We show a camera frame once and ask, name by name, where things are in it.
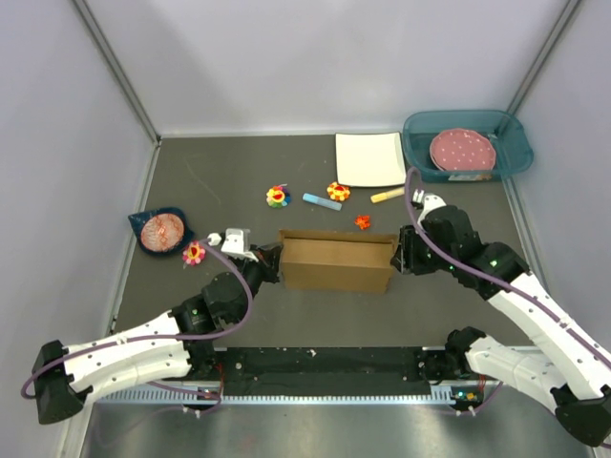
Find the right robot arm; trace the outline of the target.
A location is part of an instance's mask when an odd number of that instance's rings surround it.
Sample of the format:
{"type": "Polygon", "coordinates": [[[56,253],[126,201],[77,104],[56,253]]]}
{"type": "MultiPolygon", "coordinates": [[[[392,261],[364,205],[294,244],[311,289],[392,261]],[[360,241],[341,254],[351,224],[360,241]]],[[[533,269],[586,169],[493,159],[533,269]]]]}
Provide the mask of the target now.
{"type": "Polygon", "coordinates": [[[446,342],[448,370],[459,378],[490,376],[544,406],[581,443],[608,447],[609,351],[557,304],[513,248],[482,242],[463,210],[432,194],[407,208],[411,224],[400,230],[395,268],[415,276],[451,274],[538,349],[529,356],[466,327],[446,342]]]}

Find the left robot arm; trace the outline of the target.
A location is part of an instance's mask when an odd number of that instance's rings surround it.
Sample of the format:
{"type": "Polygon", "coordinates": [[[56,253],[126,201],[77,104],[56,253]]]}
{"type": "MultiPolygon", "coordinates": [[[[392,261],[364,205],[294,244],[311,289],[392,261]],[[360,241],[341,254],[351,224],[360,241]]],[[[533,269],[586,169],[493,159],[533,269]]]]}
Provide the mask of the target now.
{"type": "Polygon", "coordinates": [[[243,327],[261,286],[278,282],[282,251],[279,242],[244,255],[214,251],[225,271],[151,321],[85,344],[44,344],[22,388],[35,401],[39,424],[63,422],[137,385],[210,376],[217,364],[213,342],[243,327]]]}

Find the brown cardboard box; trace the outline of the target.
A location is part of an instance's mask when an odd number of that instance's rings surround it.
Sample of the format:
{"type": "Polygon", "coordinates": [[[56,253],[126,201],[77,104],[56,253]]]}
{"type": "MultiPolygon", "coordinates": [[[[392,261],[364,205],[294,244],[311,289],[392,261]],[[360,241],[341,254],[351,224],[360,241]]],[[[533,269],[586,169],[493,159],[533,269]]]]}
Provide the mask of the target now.
{"type": "Polygon", "coordinates": [[[281,272],[284,285],[293,290],[346,291],[384,294],[396,235],[282,230],[281,272]]]}

